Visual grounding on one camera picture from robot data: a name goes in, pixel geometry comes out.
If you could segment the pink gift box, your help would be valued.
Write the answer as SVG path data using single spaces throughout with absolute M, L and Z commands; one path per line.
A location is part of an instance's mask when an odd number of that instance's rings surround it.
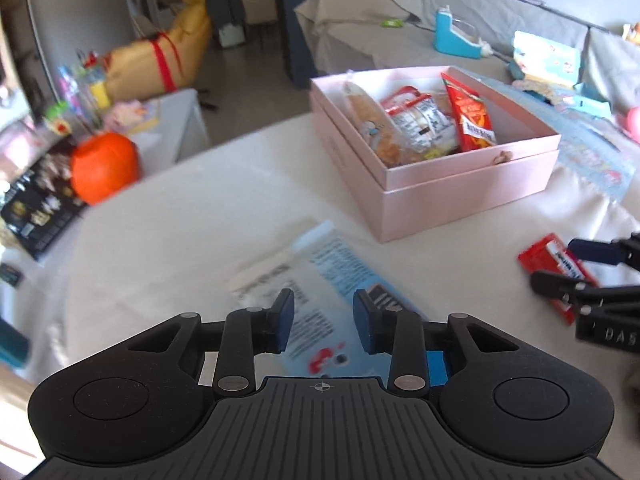
M 405 84 L 427 92 L 448 74 L 476 91 L 488 108 L 493 148 L 388 168 L 346 114 L 343 86 L 353 82 L 375 100 Z M 454 66 L 366 70 L 314 78 L 312 123 L 372 235 L 399 240 L 543 191 L 558 160 L 561 136 L 492 86 Z

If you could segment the blue white milk snack pack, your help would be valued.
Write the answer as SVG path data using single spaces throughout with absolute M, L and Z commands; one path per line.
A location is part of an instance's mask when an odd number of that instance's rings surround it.
M 386 379 L 390 355 L 370 356 L 362 348 L 352 298 L 364 289 L 383 307 L 416 310 L 399 290 L 371 268 L 330 222 L 323 222 L 228 281 L 247 309 L 268 308 L 284 288 L 294 294 L 294 320 L 288 344 L 277 356 L 257 360 L 256 375 L 361 377 Z

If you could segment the pink plush toy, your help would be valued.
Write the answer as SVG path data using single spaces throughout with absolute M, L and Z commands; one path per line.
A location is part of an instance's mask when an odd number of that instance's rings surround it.
M 139 101 L 116 103 L 103 116 L 103 129 L 127 133 L 141 126 L 146 118 L 146 106 Z

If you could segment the white side table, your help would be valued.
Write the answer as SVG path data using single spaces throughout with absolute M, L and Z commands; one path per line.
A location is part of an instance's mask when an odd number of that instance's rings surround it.
M 155 103 L 158 121 L 131 136 L 145 177 L 159 174 L 212 147 L 198 92 L 182 90 L 163 96 Z

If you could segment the black plum snack bag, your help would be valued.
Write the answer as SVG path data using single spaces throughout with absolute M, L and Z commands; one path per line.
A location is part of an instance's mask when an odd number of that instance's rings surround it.
M 75 148 L 72 138 L 59 140 L 6 193 L 1 218 L 21 248 L 36 261 L 87 207 L 70 182 L 70 159 Z

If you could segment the teal thermos bottle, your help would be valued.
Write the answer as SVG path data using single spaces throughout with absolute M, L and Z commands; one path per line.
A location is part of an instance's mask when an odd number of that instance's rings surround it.
M 24 368 L 29 356 L 29 340 L 0 318 L 0 359 L 14 368 Z

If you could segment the red spicy strip pack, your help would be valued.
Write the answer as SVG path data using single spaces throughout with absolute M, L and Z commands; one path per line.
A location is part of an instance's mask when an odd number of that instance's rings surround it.
M 466 84 L 441 73 L 456 121 L 460 150 L 472 152 L 498 144 L 485 102 Z

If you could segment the grey sofa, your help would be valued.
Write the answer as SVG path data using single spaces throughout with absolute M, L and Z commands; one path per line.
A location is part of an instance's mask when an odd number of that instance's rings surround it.
M 473 60 L 438 52 L 435 18 L 449 9 L 487 42 L 491 56 Z M 639 49 L 596 26 L 522 0 L 305 0 L 295 9 L 314 67 L 348 70 L 457 65 L 510 81 L 517 32 L 574 48 L 580 79 L 621 113 L 639 104 Z

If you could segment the small red sachet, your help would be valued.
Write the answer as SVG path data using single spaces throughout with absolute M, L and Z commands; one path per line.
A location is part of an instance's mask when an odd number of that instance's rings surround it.
M 560 274 L 563 278 L 587 281 L 590 285 L 598 284 L 555 233 L 549 233 L 531 244 L 518 255 L 518 262 L 529 275 L 536 271 L 547 271 Z

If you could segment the large red roast duck bag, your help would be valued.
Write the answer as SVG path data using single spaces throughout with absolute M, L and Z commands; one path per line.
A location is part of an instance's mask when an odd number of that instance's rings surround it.
M 400 132 L 407 162 L 441 158 L 459 151 L 457 127 L 431 94 L 403 86 L 382 99 L 381 105 Z

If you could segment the orange pumpkin bucket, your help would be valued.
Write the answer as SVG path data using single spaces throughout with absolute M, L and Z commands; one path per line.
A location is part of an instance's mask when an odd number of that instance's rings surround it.
M 75 148 L 70 182 L 88 205 L 96 206 L 142 177 L 136 144 L 116 132 L 104 132 Z

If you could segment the long bread clear wrapper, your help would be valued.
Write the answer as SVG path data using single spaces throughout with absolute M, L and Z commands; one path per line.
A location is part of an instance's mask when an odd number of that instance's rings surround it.
M 382 106 L 352 81 L 343 84 L 346 115 L 364 142 L 387 167 L 400 165 L 399 131 Z

